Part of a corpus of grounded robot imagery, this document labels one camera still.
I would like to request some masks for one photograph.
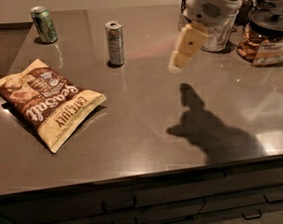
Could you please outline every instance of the energy drink can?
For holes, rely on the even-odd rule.
[[[119,21],[109,21],[106,23],[106,42],[110,63],[114,65],[124,64],[122,24]]]
[[[53,43],[58,39],[50,13],[45,7],[33,7],[31,17],[43,43]]]

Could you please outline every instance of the table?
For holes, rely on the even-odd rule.
[[[235,45],[199,50],[178,75],[167,70],[178,6],[52,12],[59,36],[35,27],[9,73],[40,59],[107,100],[51,154],[0,98],[0,196],[101,185],[283,158],[283,64],[251,67]],[[105,24],[122,22],[126,64],[108,65]]]

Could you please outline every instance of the can top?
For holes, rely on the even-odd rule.
[[[109,21],[106,23],[106,28],[111,30],[117,30],[122,27],[122,24],[119,21]]]
[[[37,7],[33,7],[33,8],[31,9],[31,12],[34,12],[34,13],[42,13],[42,12],[44,12],[45,10],[47,10],[45,7],[37,6]]]

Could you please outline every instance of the jar lid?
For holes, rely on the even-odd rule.
[[[283,37],[283,11],[271,10],[252,15],[250,27],[263,35]]]

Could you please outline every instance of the jar label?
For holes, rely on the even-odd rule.
[[[252,65],[266,66],[283,62],[283,42],[262,42]]]

